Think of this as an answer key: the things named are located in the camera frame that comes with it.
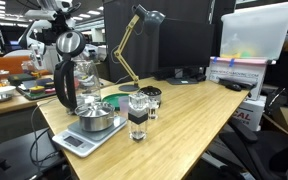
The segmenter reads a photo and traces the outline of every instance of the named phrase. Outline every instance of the lamp head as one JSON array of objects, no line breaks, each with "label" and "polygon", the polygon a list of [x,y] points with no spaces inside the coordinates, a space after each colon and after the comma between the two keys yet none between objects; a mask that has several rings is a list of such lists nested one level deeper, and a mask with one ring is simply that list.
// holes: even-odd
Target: lamp head
[{"label": "lamp head", "polygon": [[158,11],[147,11],[141,5],[136,7],[134,13],[144,22],[144,31],[147,35],[153,34],[165,18],[164,14]]}]

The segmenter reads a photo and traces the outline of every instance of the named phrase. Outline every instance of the plastic storage box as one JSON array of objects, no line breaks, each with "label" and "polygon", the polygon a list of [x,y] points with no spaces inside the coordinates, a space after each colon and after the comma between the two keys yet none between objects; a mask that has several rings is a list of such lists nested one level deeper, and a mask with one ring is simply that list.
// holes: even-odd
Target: plastic storage box
[{"label": "plastic storage box", "polygon": [[288,3],[222,16],[221,57],[277,60],[288,30]]}]

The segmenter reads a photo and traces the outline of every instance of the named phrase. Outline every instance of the monitor stand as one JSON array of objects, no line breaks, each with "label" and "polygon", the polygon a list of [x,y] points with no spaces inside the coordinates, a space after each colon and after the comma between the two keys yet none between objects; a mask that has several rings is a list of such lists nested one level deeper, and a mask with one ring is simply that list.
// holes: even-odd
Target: monitor stand
[{"label": "monitor stand", "polygon": [[197,84],[198,83],[198,81],[193,78],[167,78],[166,81],[172,85]]}]

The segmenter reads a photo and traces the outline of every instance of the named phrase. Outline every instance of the office chair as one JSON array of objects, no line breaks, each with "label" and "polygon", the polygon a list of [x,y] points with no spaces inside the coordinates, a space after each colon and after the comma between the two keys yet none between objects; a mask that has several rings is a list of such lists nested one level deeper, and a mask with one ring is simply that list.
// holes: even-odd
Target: office chair
[{"label": "office chair", "polygon": [[288,135],[253,132],[235,118],[229,125],[235,132],[220,133],[219,137],[255,179],[288,179]]}]

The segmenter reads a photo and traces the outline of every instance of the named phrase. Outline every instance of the stainless steel bowl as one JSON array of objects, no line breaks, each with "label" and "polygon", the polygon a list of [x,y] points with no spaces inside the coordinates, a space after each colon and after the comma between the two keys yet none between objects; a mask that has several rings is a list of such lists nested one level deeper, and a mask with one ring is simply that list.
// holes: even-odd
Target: stainless steel bowl
[{"label": "stainless steel bowl", "polygon": [[75,114],[84,131],[101,131],[113,124],[115,107],[107,102],[94,102],[78,106]]}]

